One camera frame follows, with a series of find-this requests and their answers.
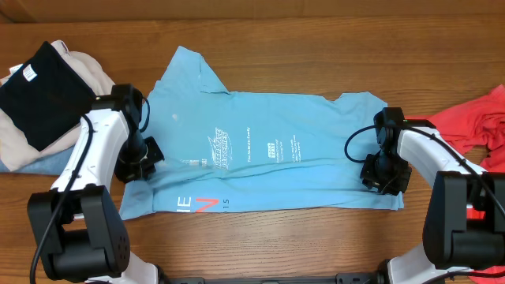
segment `black cloth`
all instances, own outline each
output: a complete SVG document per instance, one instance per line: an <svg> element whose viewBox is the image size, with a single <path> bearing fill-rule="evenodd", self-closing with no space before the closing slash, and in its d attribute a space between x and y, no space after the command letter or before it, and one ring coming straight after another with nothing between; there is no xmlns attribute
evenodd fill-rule
<svg viewBox="0 0 505 284"><path fill-rule="evenodd" d="M24 74L29 66L36 73L30 81ZM94 100L93 90L48 42L0 87L0 108L39 151L77 125Z"/></svg>

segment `blue t-shirt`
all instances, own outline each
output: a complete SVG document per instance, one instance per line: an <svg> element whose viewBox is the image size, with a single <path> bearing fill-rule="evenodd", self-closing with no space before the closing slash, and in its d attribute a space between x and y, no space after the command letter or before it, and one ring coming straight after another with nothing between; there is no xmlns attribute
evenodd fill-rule
<svg viewBox="0 0 505 284"><path fill-rule="evenodd" d="M124 219L156 211L403 206L401 195L366 189L362 165L344 156L346 139L387 105L368 92L335 101L229 92L200 54L179 47L148 99L144 136L156 139L165 161L149 181L126 186ZM378 151L375 133L357 136L349 150L359 159Z"/></svg>

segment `wooden tabletop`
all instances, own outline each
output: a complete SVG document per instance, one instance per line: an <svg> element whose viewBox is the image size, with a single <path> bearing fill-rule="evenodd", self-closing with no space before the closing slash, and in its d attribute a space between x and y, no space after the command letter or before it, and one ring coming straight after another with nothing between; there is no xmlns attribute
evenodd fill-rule
<svg viewBox="0 0 505 284"><path fill-rule="evenodd" d="M181 45L201 53L229 90L328 99L370 91L407 115L434 114L505 82L504 31L505 18L490 15L0 24L0 76L44 40L62 39L147 95ZM36 246L26 204L54 180L0 175L1 283L28 282ZM122 192L114 181L118 206ZM329 276L372 271L418 244L430 193L414 172L401 211L158 213L126 225L132 250L171 277ZM41 265L37 276L50 283Z"/></svg>

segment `beige cloth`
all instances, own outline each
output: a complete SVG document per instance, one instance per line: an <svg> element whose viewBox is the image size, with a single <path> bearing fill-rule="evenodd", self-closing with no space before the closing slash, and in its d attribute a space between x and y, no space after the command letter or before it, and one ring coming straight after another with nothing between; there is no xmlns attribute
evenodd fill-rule
<svg viewBox="0 0 505 284"><path fill-rule="evenodd" d="M56 40L51 45L96 95L110 94L114 82L93 57L82 52L69 51L61 40ZM9 78L10 75L0 79L0 82L5 84ZM24 133L14 125L12 119L0 109L0 159L11 171L20 169L38 158L72 147L77 142L79 134L80 125L76 125L53 144L42 151L37 151L28 144Z"/></svg>

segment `red fabric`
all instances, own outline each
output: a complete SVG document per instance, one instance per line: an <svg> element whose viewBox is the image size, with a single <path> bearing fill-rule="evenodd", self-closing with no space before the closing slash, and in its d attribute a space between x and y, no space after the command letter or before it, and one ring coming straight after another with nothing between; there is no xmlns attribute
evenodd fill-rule
<svg viewBox="0 0 505 284"><path fill-rule="evenodd" d="M500 85L489 93L432 116L408 119L428 119L442 137L461 154L476 145L485 145L490 153L481 166L490 172L505 172L505 87ZM468 211L469 219L481 219L484 214ZM498 273L505 267L491 267L483 272ZM505 283L505 277L486 279L470 277L479 284Z"/></svg>

